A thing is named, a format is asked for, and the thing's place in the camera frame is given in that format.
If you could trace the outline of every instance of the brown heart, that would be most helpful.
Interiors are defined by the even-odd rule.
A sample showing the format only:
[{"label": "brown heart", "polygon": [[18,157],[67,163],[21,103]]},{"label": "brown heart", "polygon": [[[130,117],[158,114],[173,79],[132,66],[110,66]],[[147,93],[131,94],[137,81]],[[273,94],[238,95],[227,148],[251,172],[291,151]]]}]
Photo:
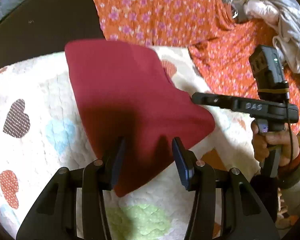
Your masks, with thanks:
[{"label": "brown heart", "polygon": [[3,132],[15,138],[23,137],[30,129],[29,116],[24,113],[25,101],[18,99],[15,101],[7,114]]},{"label": "brown heart", "polygon": [[8,202],[9,206],[17,209],[19,207],[19,201],[16,193],[19,191],[19,184],[17,176],[13,173],[13,171],[7,170],[0,174],[0,186],[4,198]]}]

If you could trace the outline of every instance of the maroon towel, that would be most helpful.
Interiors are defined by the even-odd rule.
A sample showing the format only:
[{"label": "maroon towel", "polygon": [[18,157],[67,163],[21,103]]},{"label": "maroon towel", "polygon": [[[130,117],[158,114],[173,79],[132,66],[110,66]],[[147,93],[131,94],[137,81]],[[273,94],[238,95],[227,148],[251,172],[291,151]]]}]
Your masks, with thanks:
[{"label": "maroon towel", "polygon": [[115,192],[141,187],[173,162],[171,141],[186,148],[215,127],[212,115],[174,87],[157,54],[121,41],[81,40],[66,45],[75,100],[98,158],[118,136],[127,152]]}]

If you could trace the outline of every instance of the orange floral fabric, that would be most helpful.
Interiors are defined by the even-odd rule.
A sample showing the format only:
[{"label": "orange floral fabric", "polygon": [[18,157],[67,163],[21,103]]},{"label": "orange floral fabric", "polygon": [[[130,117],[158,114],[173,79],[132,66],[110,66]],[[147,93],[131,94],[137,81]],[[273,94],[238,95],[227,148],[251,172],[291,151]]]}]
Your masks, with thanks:
[{"label": "orange floral fabric", "polygon": [[[222,0],[94,0],[107,40],[189,47],[214,93],[257,98],[249,56],[271,45],[275,31],[262,20],[236,24]],[[291,102],[300,114],[300,77],[288,70]],[[293,125],[300,130],[300,121]]]}]

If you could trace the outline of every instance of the white quilt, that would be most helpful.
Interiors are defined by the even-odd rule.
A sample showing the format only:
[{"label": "white quilt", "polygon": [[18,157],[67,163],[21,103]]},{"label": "white quilt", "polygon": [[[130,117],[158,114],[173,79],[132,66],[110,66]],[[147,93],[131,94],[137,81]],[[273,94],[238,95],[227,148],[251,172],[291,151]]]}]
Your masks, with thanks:
[{"label": "white quilt", "polygon": [[[187,49],[154,47],[176,67],[178,89],[209,90],[194,71]],[[238,167],[249,180],[258,171],[247,114],[207,107],[215,130],[192,148],[198,158],[215,148],[227,169]],[[95,159],[84,132],[64,52],[29,59],[0,70],[0,222],[16,236],[32,204],[63,166],[85,167]],[[118,198],[104,192],[113,239],[183,239],[194,199],[171,164],[146,185]],[[220,200],[216,222],[220,223]],[[81,208],[77,231],[82,235]]]}]

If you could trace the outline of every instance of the finger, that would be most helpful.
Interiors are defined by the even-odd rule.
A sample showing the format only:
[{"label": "finger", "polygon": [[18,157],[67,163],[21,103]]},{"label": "finger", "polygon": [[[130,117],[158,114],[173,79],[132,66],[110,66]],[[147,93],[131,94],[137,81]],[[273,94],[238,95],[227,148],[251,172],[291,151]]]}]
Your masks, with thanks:
[{"label": "finger", "polygon": [[[298,157],[299,152],[300,152],[298,138],[297,138],[297,136],[295,136],[295,134],[292,135],[292,142],[293,142],[293,157],[292,158],[294,160],[296,157]],[[283,145],[281,155],[288,158],[290,161],[290,158],[291,158],[290,143],[287,145]]]},{"label": "finger", "polygon": [[252,138],[252,145],[254,149],[267,148],[266,138],[262,135],[256,134]]},{"label": "finger", "polygon": [[251,123],[251,130],[252,130],[253,134],[258,134],[258,132],[259,132],[259,128],[255,121],[252,121],[252,123]]},{"label": "finger", "polygon": [[265,158],[269,157],[269,150],[268,149],[260,149],[254,152],[254,158],[258,162],[263,162]]},{"label": "finger", "polygon": [[290,134],[288,130],[280,132],[268,132],[266,134],[266,141],[271,145],[287,145],[290,144]]}]

